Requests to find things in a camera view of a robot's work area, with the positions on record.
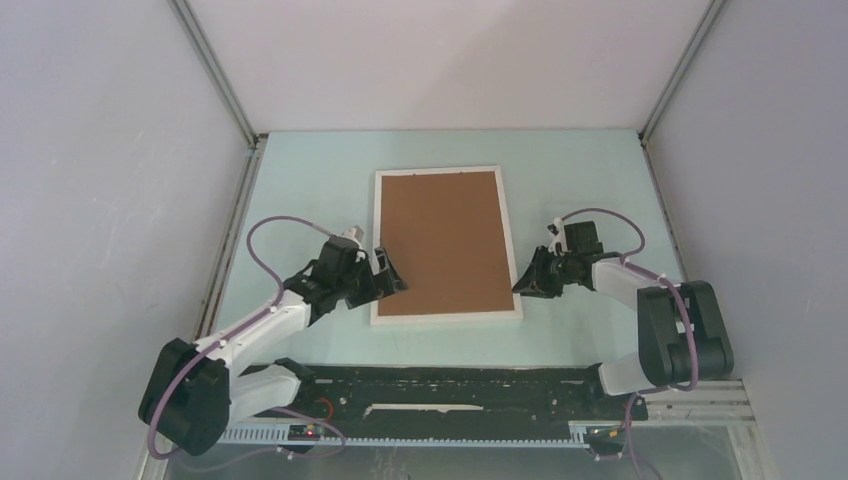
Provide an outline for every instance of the floor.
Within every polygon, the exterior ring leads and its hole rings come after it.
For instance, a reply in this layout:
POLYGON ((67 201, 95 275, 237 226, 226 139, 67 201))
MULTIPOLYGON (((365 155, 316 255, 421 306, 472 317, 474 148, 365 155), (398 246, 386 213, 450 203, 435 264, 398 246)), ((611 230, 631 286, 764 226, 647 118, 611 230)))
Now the floor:
MULTIPOLYGON (((331 231, 373 217, 378 170, 500 165, 518 271, 549 243, 555 216, 588 206, 619 211, 645 232, 634 257, 679 277, 668 232, 636 132, 629 130, 374 131, 275 133, 268 140, 243 233, 270 215, 297 215, 331 231)), ((607 250, 638 242, 624 223, 595 220, 607 250)), ((270 224, 256 251, 283 278, 315 258, 323 239, 297 224, 270 224)), ((216 328, 231 325, 273 294, 273 282, 247 255, 241 235, 216 328)), ((432 366, 582 366, 636 349, 635 314, 588 290, 555 300, 523 299, 524 319, 484 324, 369 325, 367 307, 343 305, 261 360, 288 356, 315 364, 432 366)))

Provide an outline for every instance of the white wall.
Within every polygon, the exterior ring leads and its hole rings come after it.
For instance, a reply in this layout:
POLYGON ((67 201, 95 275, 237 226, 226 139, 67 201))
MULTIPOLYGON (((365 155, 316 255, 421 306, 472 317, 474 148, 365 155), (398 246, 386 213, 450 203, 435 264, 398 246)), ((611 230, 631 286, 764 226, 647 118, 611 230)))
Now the white wall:
POLYGON ((848 3, 731 2, 651 146, 787 479, 844 478, 848 3))
POLYGON ((165 0, 2 3, 3 478, 130 478, 245 151, 165 0))
POLYGON ((193 0, 254 128, 641 128, 709 0, 193 0))

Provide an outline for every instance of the brown board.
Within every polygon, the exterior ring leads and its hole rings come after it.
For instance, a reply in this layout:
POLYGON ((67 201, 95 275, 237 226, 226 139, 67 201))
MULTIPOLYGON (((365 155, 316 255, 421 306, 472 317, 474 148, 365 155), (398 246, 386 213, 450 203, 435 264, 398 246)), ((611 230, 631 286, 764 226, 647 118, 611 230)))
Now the brown board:
POLYGON ((499 167, 378 172, 375 240, 409 289, 372 323, 521 318, 499 167))

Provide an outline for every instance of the white frame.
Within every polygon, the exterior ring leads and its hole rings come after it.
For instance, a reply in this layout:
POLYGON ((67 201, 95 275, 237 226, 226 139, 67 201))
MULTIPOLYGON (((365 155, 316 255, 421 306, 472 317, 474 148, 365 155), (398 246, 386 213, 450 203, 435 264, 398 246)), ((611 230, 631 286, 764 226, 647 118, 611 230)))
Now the white frame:
MULTIPOLYGON (((504 232, 504 245, 506 247, 506 260, 509 267, 509 280, 512 285, 518 281, 518 274, 515 269, 515 251, 512 245, 512 232, 509 227, 509 214, 506 209, 506 195, 504 195, 503 175, 501 167, 485 166, 485 167, 449 167, 449 168, 417 168, 409 170, 382 170, 375 174, 374 177, 374 225, 372 232, 373 248, 380 246, 380 218, 382 205, 382 190, 383 177, 399 177, 407 175, 448 175, 455 173, 477 173, 477 172, 493 172, 495 174, 495 184, 498 189, 498 204, 501 210, 501 226, 504 232)), ((371 325, 421 325, 430 323, 445 323, 445 322, 478 322, 489 320, 522 320, 524 318, 524 310, 521 307, 521 296, 513 294, 512 310, 504 310, 499 312, 473 312, 473 313, 440 313, 432 315, 392 315, 380 316, 377 313, 378 303, 371 304, 371 325)))

